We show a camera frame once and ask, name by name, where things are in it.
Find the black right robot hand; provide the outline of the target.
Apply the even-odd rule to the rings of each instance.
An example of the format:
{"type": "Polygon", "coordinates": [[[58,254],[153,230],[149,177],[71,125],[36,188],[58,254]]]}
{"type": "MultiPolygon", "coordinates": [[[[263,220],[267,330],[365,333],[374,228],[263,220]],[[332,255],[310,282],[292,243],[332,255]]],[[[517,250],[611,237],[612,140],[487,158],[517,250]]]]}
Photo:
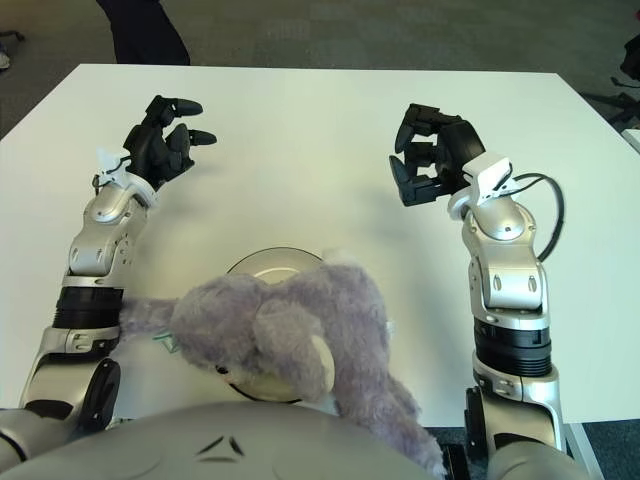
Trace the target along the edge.
{"type": "Polygon", "coordinates": [[[485,152],[473,126],[458,115],[412,103],[389,157],[404,206],[431,203],[469,185],[463,166],[485,152]]]}

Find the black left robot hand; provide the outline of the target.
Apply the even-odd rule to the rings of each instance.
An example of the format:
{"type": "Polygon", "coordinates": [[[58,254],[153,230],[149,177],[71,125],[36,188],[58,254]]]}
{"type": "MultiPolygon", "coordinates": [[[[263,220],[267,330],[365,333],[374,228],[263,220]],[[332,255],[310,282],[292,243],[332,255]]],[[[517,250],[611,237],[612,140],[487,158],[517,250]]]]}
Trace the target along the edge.
{"type": "Polygon", "coordinates": [[[216,136],[189,129],[185,123],[177,124],[167,136],[163,135],[163,130],[176,118],[202,112],[203,107],[198,102],[156,95],[146,108],[142,122],[131,129],[123,144],[131,160],[126,170],[147,181],[155,191],[189,170],[195,165],[190,149],[213,145],[217,142],[216,136]]]}

